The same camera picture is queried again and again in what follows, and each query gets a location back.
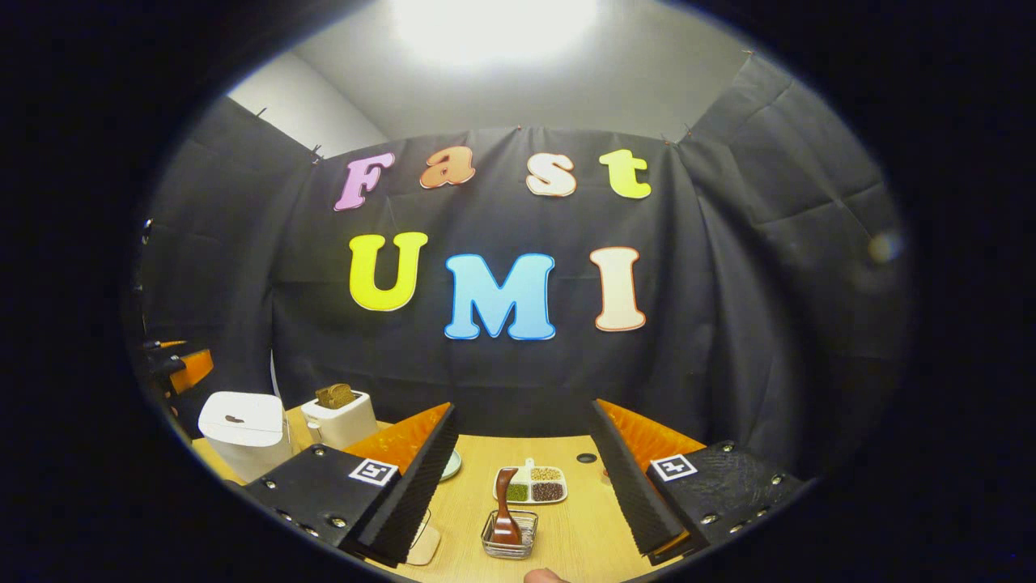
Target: wooden spoon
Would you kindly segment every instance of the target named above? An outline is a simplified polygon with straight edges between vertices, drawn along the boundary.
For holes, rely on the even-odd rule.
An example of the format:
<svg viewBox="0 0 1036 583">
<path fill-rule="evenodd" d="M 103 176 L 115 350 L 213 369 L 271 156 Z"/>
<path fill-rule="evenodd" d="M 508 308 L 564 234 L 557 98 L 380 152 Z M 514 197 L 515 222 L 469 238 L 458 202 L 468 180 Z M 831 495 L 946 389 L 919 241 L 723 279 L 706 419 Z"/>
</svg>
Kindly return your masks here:
<svg viewBox="0 0 1036 583">
<path fill-rule="evenodd" d="M 496 501 L 499 503 L 499 508 L 496 511 L 496 524 L 493 525 L 490 543 L 521 545 L 521 529 L 508 512 L 508 485 L 517 473 L 518 468 L 503 468 L 496 474 Z"/>
</svg>

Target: pink letter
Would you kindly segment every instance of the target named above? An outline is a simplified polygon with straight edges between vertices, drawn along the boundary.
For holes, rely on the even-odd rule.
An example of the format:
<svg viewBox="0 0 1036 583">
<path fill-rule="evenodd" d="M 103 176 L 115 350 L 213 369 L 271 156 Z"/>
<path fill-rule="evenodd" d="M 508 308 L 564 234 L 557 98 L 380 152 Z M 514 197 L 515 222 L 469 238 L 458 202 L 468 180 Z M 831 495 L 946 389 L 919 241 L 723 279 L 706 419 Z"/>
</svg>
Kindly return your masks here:
<svg viewBox="0 0 1036 583">
<path fill-rule="evenodd" d="M 364 203 L 362 190 L 366 190 L 367 192 L 374 190 L 374 185 L 378 183 L 378 178 L 381 177 L 381 168 L 379 166 L 387 168 L 392 166 L 393 162 L 396 162 L 396 156 L 391 151 L 350 162 L 347 166 L 349 177 L 345 179 L 345 187 L 342 188 L 342 198 L 339 198 L 338 202 L 335 203 L 335 209 L 345 210 L 346 208 L 355 208 L 362 205 Z"/>
</svg>

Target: letter m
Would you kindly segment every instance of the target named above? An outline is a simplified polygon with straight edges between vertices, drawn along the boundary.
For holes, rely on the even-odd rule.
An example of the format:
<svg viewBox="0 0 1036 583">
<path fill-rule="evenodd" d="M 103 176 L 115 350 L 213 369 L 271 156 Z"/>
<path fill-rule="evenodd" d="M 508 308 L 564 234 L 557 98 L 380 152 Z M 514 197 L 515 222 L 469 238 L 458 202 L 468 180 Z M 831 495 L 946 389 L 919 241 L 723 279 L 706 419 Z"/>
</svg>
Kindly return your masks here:
<svg viewBox="0 0 1036 583">
<path fill-rule="evenodd" d="M 514 309 L 514 324 L 508 334 L 516 341 L 547 341 L 554 338 L 554 327 L 547 315 L 547 274 L 554 258 L 526 253 L 515 260 L 503 285 L 496 285 L 489 265 L 481 255 L 454 255 L 447 268 L 454 273 L 453 322 L 445 327 L 448 338 L 471 341 L 479 338 L 474 313 L 479 313 L 486 332 L 500 336 Z"/>
</svg>

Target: metal basket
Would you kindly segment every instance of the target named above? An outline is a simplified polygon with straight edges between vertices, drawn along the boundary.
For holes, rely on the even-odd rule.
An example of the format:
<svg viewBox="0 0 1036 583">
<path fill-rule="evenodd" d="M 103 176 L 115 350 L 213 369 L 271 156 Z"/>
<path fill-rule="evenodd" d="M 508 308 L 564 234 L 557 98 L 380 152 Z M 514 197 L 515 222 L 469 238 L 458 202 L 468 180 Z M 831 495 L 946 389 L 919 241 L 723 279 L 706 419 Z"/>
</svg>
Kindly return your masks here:
<svg viewBox="0 0 1036 583">
<path fill-rule="evenodd" d="M 493 535 L 493 525 L 496 524 L 496 511 L 489 513 L 486 526 L 482 529 L 482 547 L 486 554 L 491 557 L 501 559 L 524 559 L 533 553 L 533 542 L 536 538 L 536 525 L 540 522 L 540 517 L 536 513 L 525 511 L 511 511 L 511 518 L 518 523 L 521 530 L 521 545 L 503 545 L 501 543 L 490 543 Z"/>
</svg>

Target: white tray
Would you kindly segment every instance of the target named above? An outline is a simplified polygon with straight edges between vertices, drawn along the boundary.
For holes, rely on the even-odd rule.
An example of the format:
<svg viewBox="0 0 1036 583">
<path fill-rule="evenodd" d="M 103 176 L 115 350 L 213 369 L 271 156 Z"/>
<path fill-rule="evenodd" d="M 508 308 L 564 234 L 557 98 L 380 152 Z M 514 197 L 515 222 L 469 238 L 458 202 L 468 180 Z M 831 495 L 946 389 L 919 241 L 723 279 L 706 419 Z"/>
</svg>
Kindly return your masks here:
<svg viewBox="0 0 1036 583">
<path fill-rule="evenodd" d="M 500 470 L 503 470 L 505 468 L 514 468 L 514 467 L 515 466 L 505 466 L 503 468 L 500 468 L 499 470 L 496 470 L 496 473 L 493 474 L 493 482 L 490 485 L 491 491 L 493 493 L 493 500 L 497 499 L 496 498 L 496 476 L 500 473 Z M 558 474 L 560 474 L 562 477 L 559 477 L 557 479 L 538 479 L 538 480 L 535 480 L 535 479 L 533 479 L 533 468 L 543 468 L 545 470 L 554 470 Z M 537 466 L 536 462 L 531 458 L 526 458 L 525 459 L 525 465 L 524 466 L 518 466 L 518 473 L 516 473 L 515 476 L 513 478 L 511 478 L 511 484 L 523 484 L 525 486 L 528 486 L 528 498 L 526 498 L 525 500 L 508 500 L 508 504 L 554 504 L 554 503 L 560 502 L 562 500 L 565 500 L 566 498 L 569 497 L 569 486 L 565 482 L 565 472 L 563 472 L 560 470 L 560 468 L 555 468 L 554 466 Z M 562 497 L 558 498 L 557 500 L 533 500 L 533 485 L 536 485 L 536 484 L 559 484 L 559 485 L 562 485 Z"/>
</svg>

